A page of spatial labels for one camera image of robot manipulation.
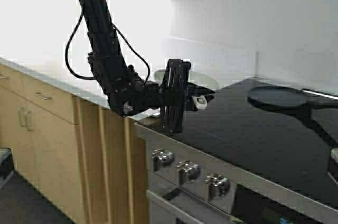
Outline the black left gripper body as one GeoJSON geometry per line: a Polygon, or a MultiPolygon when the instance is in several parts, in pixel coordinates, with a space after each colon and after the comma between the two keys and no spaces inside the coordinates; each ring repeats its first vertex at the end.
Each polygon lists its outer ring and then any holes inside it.
{"type": "Polygon", "coordinates": [[[163,132],[173,135],[182,131],[186,103],[187,80],[191,63],[170,59],[160,85],[160,119],[163,132]]]}

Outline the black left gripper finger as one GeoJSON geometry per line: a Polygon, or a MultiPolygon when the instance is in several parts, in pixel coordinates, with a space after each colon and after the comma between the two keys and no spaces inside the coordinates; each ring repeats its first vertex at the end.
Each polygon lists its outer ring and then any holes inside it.
{"type": "Polygon", "coordinates": [[[190,96],[186,100],[186,111],[206,110],[208,103],[213,100],[213,95],[190,96]]]}
{"type": "Polygon", "coordinates": [[[196,85],[192,82],[187,83],[186,93],[187,96],[214,95],[213,90],[203,86],[196,85]]]}

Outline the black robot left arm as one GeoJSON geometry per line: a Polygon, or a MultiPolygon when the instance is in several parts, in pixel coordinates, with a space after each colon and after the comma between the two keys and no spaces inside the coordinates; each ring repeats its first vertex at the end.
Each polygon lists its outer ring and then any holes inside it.
{"type": "Polygon", "coordinates": [[[127,65],[119,43],[122,35],[114,25],[106,0],[79,0],[92,51],[90,80],[98,82],[110,110],[122,117],[150,109],[159,110],[161,127],[168,134],[183,130],[185,111],[206,109],[215,92],[189,82],[191,63],[169,59],[161,83],[142,79],[127,65]]]}

